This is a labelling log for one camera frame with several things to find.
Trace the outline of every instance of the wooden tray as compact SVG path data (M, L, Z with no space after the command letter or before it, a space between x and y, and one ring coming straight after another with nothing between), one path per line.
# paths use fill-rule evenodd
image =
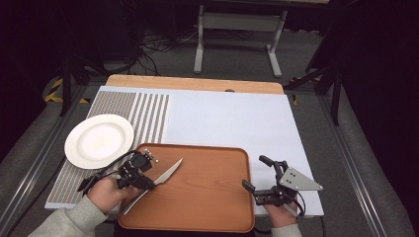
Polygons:
M242 179L250 180L243 149L148 143L137 150L145 148L159 161L145 173L152 180L183 161L127 215L118 214L123 228L240 233L253 228L253 200L241 186Z

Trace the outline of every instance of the white table surface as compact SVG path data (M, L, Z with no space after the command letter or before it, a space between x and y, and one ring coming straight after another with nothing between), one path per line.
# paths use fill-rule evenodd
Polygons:
M276 184L274 169L259 161L260 155L286 160L289 166L312 179L286 95L109 86L101 90L170 95L169 123L163 143L244 149L249 155L251 183L256 190L270 189ZM300 193L307 216L324 214L318 192ZM255 214L267 212L255 205Z

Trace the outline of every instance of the robotic arm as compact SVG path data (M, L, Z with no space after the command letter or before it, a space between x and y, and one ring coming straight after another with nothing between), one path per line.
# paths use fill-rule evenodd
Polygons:
M301 210L300 215L304 215L303 209L296 201L295 196L299 191L321 191L323 187L310 180L298 170L289 167L287 161L278 162L261 155L259 160L269 167L274 167L276 172L276 185L270 190L256 191L256 188L248 181L243 180L242 186L253 195L257 205L273 204L275 206L284 205L294 216L289 204L294 202Z

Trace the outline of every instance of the table leg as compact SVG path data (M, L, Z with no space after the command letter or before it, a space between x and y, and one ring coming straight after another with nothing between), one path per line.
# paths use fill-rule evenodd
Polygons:
M194 73L200 74L203 69L203 56L204 56L204 6L200 6L200 15L198 16L198 46L197 54L195 56Z
M280 40L281 32L283 31L284 23L286 22L287 11L281 13L281 18L278 19L277 26L275 28L274 40L272 44L266 45L268 56L271 61L272 70L274 71L275 77L281 77L283 74L278 63L275 50L277 49L278 41Z

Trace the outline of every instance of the knife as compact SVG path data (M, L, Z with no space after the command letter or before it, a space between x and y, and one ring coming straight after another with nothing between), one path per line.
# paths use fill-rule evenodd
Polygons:
M154 181L154 185L159 185L166 182L170 176L178 169L179 165L182 163L182 159L176 162L172 167L170 167L166 172L164 172L157 180ZM132 209L132 207L139 201L145 194L148 193L149 190L143 190L137 197L130 200L129 203L124 207L123 214L126 215Z

